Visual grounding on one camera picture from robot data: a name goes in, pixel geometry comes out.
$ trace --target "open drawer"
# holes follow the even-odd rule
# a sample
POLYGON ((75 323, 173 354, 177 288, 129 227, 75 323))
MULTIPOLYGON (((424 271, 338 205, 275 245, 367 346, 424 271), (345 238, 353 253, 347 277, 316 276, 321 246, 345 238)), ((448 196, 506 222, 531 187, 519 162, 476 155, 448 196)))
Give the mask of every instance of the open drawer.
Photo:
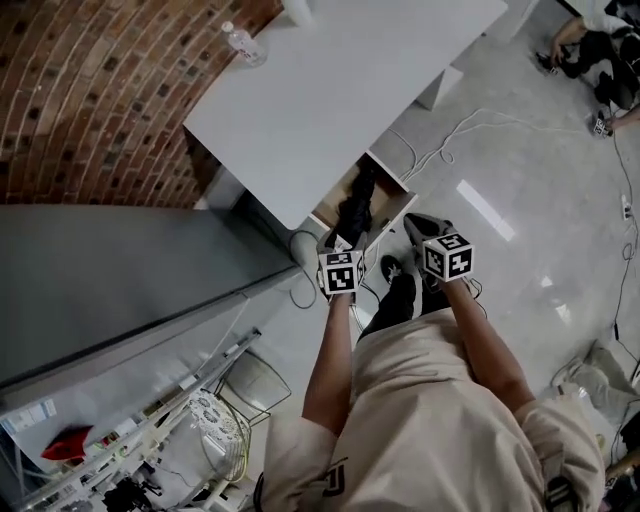
MULTIPOLYGON (((391 227, 402 218, 405 212, 418 199, 378 158, 367 151, 362 159, 369 159, 375 169, 375 188, 371 198, 371 216, 373 222, 367 239, 367 252, 382 240, 391 227)), ((351 183, 359 173, 356 164, 329 191, 324 199, 309 215, 326 230, 332 229, 338 222, 338 206, 351 193, 351 183)))

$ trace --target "brick wall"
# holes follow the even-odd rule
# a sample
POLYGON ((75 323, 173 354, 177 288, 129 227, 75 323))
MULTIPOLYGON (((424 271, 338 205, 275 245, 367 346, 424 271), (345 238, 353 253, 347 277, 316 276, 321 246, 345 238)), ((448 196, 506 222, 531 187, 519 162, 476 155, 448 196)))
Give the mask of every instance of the brick wall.
POLYGON ((182 122, 278 0, 0 6, 0 203, 192 207, 215 160, 182 122))

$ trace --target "white table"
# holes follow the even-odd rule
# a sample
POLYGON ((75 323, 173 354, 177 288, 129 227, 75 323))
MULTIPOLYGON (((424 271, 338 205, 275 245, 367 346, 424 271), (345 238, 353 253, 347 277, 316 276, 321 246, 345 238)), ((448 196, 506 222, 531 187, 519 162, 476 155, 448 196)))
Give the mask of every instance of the white table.
POLYGON ((317 0, 236 59, 186 128, 286 227, 297 228, 404 109, 506 9, 500 0, 317 0))

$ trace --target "gray cabinet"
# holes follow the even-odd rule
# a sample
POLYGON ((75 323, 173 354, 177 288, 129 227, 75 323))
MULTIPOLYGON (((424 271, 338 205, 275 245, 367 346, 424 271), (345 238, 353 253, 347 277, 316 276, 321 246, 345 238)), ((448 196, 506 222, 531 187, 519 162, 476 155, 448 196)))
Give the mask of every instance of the gray cabinet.
POLYGON ((298 273, 233 214, 7 206, 0 240, 0 419, 53 400, 56 415, 12 436, 44 470, 65 427, 99 439, 195 372, 222 371, 298 273))

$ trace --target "water bottle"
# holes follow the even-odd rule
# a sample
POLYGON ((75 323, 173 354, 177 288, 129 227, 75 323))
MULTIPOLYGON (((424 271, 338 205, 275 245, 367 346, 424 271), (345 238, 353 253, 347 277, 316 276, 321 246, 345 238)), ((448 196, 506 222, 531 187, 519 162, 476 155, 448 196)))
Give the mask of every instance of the water bottle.
POLYGON ((227 34, 229 46, 237 50, 250 66, 257 67, 267 60, 267 50, 260 46, 246 30, 236 30, 233 28, 233 23, 226 21, 222 24, 222 31, 227 34))

